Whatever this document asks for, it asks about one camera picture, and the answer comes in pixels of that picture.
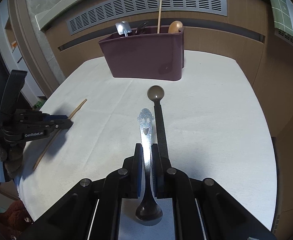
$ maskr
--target gloved hand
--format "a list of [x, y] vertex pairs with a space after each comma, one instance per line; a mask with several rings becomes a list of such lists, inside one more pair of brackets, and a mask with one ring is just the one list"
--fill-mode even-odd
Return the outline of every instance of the gloved hand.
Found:
[[12, 179], [20, 172], [24, 147], [25, 143], [13, 147], [0, 143], [0, 161], [5, 163], [5, 169]]

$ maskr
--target plastic container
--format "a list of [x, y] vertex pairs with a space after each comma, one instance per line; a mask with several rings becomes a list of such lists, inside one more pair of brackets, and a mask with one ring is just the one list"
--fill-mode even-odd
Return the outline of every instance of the plastic container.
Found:
[[184, 28], [168, 33], [168, 26], [145, 28], [145, 34], [128, 37], [114, 33], [99, 45], [114, 77], [177, 81], [184, 67]]

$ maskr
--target metal bolt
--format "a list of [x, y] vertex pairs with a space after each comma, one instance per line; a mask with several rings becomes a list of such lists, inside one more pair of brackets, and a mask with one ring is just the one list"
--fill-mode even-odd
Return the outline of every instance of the metal bolt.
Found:
[[120, 175], [125, 175], [125, 174], [128, 173], [128, 170], [125, 169], [125, 168], [121, 168], [121, 169], [118, 169], [118, 173], [119, 173]]
[[213, 184], [214, 184], [214, 180], [208, 178], [208, 179], [205, 179], [205, 180], [204, 180], [204, 183], [205, 183], [206, 185], [208, 185], [208, 186], [213, 186]]
[[80, 185], [82, 186], [82, 187], [86, 187], [86, 186], [88, 186], [90, 184], [90, 180], [89, 179], [82, 179], [81, 181], [80, 181]]
[[168, 168], [167, 173], [171, 174], [171, 175], [174, 175], [174, 174], [176, 174], [176, 169], [175, 168]]

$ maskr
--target wooden chopstick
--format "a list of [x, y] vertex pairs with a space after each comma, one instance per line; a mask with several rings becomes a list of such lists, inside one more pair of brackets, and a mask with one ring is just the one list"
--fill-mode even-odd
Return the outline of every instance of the wooden chopstick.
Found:
[[[87, 99], [83, 100], [83, 102], [81, 104], [79, 104], [79, 106], [69, 115], [68, 119], [71, 119], [76, 112], [78, 112], [80, 110], [80, 108], [84, 105], [84, 103], [87, 101]], [[48, 144], [45, 146], [45, 148], [43, 149], [41, 155], [39, 156], [37, 162], [34, 164], [33, 166], [33, 170], [35, 170], [38, 166], [38, 164], [40, 163], [42, 157], [44, 156], [44, 154], [46, 153], [46, 151], [48, 150], [48, 148], [50, 147], [50, 145], [53, 143], [54, 139], [58, 136], [58, 134], [60, 133], [61, 130], [57, 130], [57, 132], [52, 136], [52, 138], [50, 139], [50, 141], [48, 142]]]
[[160, 33], [161, 8], [162, 8], [162, 0], [160, 0], [159, 18], [158, 18], [158, 32], [157, 33]]

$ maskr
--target white table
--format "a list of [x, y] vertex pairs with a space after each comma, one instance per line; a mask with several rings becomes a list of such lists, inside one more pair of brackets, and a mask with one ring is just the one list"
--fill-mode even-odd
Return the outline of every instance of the white table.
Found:
[[[103, 57], [75, 70], [41, 110], [69, 115], [88, 101], [34, 172], [49, 138], [27, 144], [22, 176], [15, 179], [31, 217], [38, 219], [82, 178], [104, 178], [134, 154], [141, 142], [141, 109], [154, 115], [147, 98], [152, 85], [165, 91], [161, 105], [172, 166], [191, 178], [214, 178], [271, 229], [276, 164], [259, 102], [235, 60], [197, 51], [185, 51], [182, 79], [176, 82], [113, 78]], [[134, 220], [140, 201], [123, 201], [119, 239], [174, 239], [171, 200], [158, 200], [164, 215], [153, 227]]]

